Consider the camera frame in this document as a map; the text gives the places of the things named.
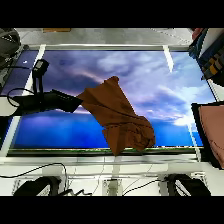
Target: brown object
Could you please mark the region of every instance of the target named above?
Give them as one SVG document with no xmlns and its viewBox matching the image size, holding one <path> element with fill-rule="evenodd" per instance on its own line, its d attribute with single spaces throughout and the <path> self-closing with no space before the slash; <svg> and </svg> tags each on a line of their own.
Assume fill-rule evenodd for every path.
<svg viewBox="0 0 224 224">
<path fill-rule="evenodd" d="M 212 152 L 224 168 L 224 106 L 201 106 L 199 115 Z"/>
<path fill-rule="evenodd" d="M 70 32 L 71 28 L 43 28 L 43 32 Z"/>
<path fill-rule="evenodd" d="M 144 150 L 155 144 L 151 124 L 135 114 L 118 81 L 119 78 L 113 76 L 77 96 L 83 100 L 82 106 L 105 128 L 104 137 L 115 156 L 127 147 Z"/>
</svg>

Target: blue surface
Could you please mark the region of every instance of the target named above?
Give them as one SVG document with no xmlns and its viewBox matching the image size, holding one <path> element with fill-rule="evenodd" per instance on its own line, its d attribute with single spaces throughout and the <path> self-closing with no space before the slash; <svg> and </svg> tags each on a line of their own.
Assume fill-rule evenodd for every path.
<svg viewBox="0 0 224 224">
<path fill-rule="evenodd" d="M 214 97 L 187 52 L 171 52 L 171 56 L 172 72 L 163 51 L 45 51 L 50 66 L 43 79 L 44 91 L 54 88 L 76 96 L 116 75 L 136 114 L 152 123 L 156 146 L 193 146 L 187 123 L 200 146 L 190 105 L 213 102 Z M 108 145 L 102 129 L 83 108 L 74 114 L 27 115 L 12 148 L 104 148 Z"/>
</svg>

